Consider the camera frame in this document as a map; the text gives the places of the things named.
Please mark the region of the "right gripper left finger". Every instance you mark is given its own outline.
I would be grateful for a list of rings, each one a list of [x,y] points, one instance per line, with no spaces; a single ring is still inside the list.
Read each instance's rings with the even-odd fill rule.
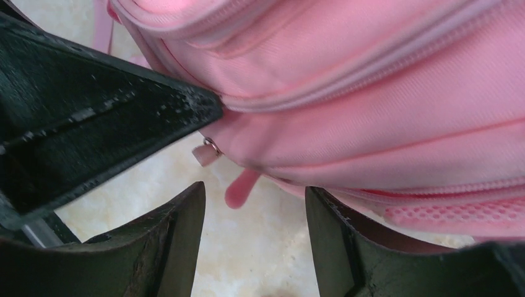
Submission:
[[[1,295],[190,296],[205,208],[198,181],[84,243],[41,248],[2,238]]]

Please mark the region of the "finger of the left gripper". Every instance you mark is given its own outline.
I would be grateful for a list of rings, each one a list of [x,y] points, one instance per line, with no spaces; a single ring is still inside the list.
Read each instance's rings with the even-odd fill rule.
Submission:
[[[218,120],[216,94],[1,15],[1,225],[44,217]]]

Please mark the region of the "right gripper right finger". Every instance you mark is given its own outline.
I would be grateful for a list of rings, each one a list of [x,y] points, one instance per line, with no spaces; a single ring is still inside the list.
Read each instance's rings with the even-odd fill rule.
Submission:
[[[523,296],[524,243],[461,249],[396,232],[308,187],[305,207],[321,296]]]

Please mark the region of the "pink student backpack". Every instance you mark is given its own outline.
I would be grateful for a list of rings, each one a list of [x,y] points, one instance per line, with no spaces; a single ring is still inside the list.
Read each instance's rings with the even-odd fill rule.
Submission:
[[[392,226],[524,238],[523,1],[95,1],[136,63],[208,88],[202,166],[327,190]]]

